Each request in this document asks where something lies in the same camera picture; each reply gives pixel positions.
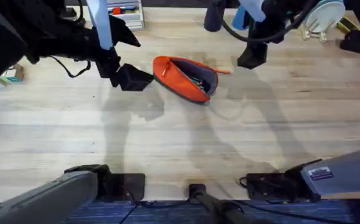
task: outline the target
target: metal plate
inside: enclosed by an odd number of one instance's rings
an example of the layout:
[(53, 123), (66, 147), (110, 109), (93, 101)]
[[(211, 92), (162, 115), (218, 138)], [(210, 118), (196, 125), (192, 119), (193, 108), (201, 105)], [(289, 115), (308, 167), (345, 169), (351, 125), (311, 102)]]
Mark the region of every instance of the metal plate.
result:
[(106, 184), (107, 189), (110, 189), (107, 201), (134, 200), (137, 202), (144, 198), (144, 174), (111, 174)]

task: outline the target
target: blue carpet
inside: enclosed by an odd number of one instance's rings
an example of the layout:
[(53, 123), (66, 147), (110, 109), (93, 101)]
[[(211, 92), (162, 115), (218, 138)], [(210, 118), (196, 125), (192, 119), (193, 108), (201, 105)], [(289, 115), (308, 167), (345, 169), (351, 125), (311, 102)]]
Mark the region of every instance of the blue carpet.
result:
[[(272, 205), (266, 202), (246, 201), (262, 208), (300, 215), (327, 218), (341, 222), (360, 223), (360, 200), (323, 200), (318, 203), (298, 203)], [(166, 205), (171, 202), (158, 202)], [(93, 202), (80, 207), (63, 223), (119, 223), (134, 207), (130, 202), (101, 203)], [(264, 218), (275, 223), (321, 223), (299, 218), (285, 217), (243, 207), (245, 214)], [(207, 223), (208, 213), (200, 205), (183, 205), (175, 208), (138, 207), (124, 223)]]

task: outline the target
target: small box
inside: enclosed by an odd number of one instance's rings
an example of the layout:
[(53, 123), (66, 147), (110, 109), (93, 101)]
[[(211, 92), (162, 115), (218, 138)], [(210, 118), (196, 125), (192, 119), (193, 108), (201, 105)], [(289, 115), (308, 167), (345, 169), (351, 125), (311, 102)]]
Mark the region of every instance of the small box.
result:
[(17, 83), (23, 81), (24, 76), (24, 67), (15, 64), (0, 76), (0, 80), (5, 83)]

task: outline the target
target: gray robot arm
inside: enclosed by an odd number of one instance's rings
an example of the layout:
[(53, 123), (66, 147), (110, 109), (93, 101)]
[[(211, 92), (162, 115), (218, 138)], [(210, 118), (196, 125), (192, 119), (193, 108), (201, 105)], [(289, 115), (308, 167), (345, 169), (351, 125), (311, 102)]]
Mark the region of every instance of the gray robot arm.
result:
[(59, 223), (98, 193), (97, 174), (69, 172), (60, 178), (0, 203), (0, 224)]

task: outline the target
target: black bracket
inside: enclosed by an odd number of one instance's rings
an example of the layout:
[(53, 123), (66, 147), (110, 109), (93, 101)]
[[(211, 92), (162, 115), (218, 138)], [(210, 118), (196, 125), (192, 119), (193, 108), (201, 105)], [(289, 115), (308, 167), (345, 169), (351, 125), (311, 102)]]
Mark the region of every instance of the black bracket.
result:
[(247, 174), (246, 186), (252, 200), (270, 200), (283, 202), (316, 202), (321, 199), (303, 180), (300, 171), (304, 166), (318, 162), (312, 161), (287, 170), (284, 173)]
[(144, 198), (144, 174), (112, 174), (107, 165), (82, 165), (69, 168), (64, 173), (90, 171), (97, 174), (97, 200), (114, 202), (119, 200), (141, 201)]

